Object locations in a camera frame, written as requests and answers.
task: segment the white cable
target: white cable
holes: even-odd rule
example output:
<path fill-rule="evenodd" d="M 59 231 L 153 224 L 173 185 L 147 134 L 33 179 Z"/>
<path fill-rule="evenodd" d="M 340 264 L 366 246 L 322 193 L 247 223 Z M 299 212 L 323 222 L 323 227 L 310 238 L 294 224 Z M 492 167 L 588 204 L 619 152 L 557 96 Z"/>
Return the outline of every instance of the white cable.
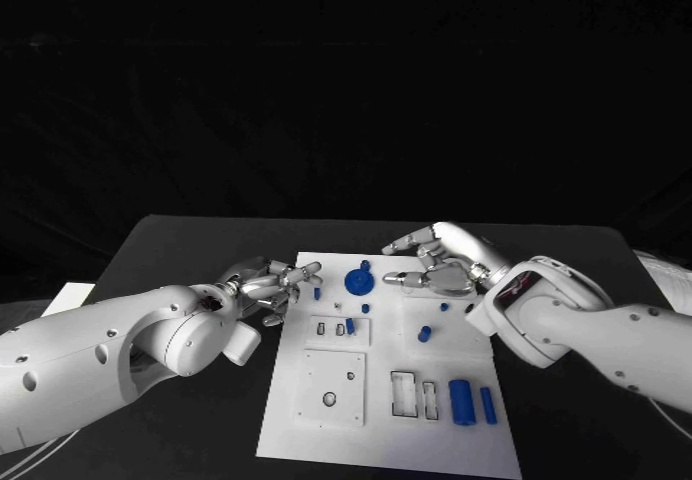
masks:
<path fill-rule="evenodd" d="M 10 478 L 10 480 L 16 480 L 26 472 L 29 472 L 36 466 L 41 465 L 41 463 L 51 457 L 51 455 L 52 455 L 52 454 L 61 449 L 61 447 L 69 442 L 69 440 L 72 439 L 72 437 L 77 435 L 78 432 L 79 432 L 79 430 L 75 430 L 75 431 L 71 433 L 69 437 L 68 437 L 68 438 L 62 441 L 62 443 L 55 447 L 54 451 L 52 451 L 23 472 L 17 473 L 17 475 L 15 475 L 15 476 Z"/>
<path fill-rule="evenodd" d="M 663 418 L 668 420 L 668 423 L 678 429 L 678 431 L 692 440 L 692 435 L 688 433 L 688 431 L 675 423 L 675 420 L 669 417 L 668 413 L 663 411 L 660 408 L 660 405 L 656 403 L 656 400 L 653 398 L 649 398 L 649 401 L 652 402 L 652 405 L 656 407 L 656 410 L 659 413 L 663 415 Z"/>
<path fill-rule="evenodd" d="M 0 480 L 10 475 L 12 472 L 22 467 L 22 465 L 55 443 L 55 439 L 51 440 L 43 446 L 0 475 Z"/>

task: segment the hole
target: hole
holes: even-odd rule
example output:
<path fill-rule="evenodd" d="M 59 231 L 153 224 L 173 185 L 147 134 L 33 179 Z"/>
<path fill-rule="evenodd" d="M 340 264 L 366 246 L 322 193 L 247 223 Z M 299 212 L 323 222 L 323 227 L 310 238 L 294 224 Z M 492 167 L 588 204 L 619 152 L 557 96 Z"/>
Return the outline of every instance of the hole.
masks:
<path fill-rule="evenodd" d="M 335 406 L 335 403 L 336 403 L 336 395 L 333 394 L 333 392 L 327 392 L 325 394 L 325 397 L 322 397 L 322 401 L 325 402 L 325 405 L 327 407 L 333 407 Z"/>
<path fill-rule="evenodd" d="M 39 383 L 39 377 L 35 372 L 26 372 L 25 377 L 22 378 L 22 383 L 25 384 L 25 388 L 33 392 L 36 390 L 36 385 Z"/>
<path fill-rule="evenodd" d="M 97 355 L 98 362 L 101 365 L 105 365 L 105 362 L 108 361 L 108 347 L 105 345 L 97 345 L 94 353 Z"/>

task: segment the black tabletop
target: black tabletop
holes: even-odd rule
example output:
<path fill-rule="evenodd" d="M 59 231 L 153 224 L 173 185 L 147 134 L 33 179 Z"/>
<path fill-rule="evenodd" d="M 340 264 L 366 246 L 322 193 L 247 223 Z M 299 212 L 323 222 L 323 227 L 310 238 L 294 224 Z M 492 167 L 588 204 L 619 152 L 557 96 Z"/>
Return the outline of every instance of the black tabletop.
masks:
<path fill-rule="evenodd" d="M 214 282 L 239 260 L 293 262 L 299 251 L 378 254 L 425 223 L 150 216 L 104 272 L 90 302 L 163 285 Z M 620 234 L 601 227 L 464 227 L 521 261 L 548 255 L 581 270 L 616 304 L 668 307 Z M 250 323 L 257 327 L 260 315 Z M 82 429 L 28 478 L 436 478 L 443 475 L 255 457 L 281 328 L 244 367 L 224 356 L 190 378 L 159 384 Z M 573 352 L 548 369 L 493 339 L 522 473 L 532 478 L 685 478 L 692 445 L 646 399 L 610 384 Z"/>

